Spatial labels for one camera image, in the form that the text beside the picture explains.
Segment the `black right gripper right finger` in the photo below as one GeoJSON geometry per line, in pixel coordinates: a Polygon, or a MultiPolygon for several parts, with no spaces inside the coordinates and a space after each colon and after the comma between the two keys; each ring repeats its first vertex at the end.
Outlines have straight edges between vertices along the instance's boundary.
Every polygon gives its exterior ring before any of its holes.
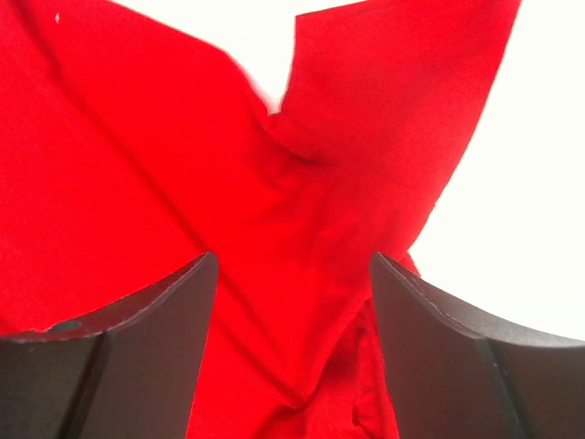
{"type": "Polygon", "coordinates": [[[489,314],[381,253],[370,275],[401,437],[583,437],[582,341],[489,314]]]}

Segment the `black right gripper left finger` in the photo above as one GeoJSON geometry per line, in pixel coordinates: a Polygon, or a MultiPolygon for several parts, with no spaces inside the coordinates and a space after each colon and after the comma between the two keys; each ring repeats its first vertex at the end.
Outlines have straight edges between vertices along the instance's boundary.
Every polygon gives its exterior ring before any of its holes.
{"type": "Polygon", "coordinates": [[[123,299],[1,338],[4,438],[182,438],[218,281],[207,252],[123,299]]]}

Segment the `red t shirt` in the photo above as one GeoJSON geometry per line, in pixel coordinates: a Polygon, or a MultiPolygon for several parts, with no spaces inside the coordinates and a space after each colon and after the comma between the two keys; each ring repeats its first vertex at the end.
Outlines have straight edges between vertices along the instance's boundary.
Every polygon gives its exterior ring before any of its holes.
{"type": "Polygon", "coordinates": [[[369,286],[457,167],[516,1],[364,1],[295,22],[270,113],[224,51],[109,1],[1,4],[1,330],[213,251],[191,438],[395,438],[369,286]]]}

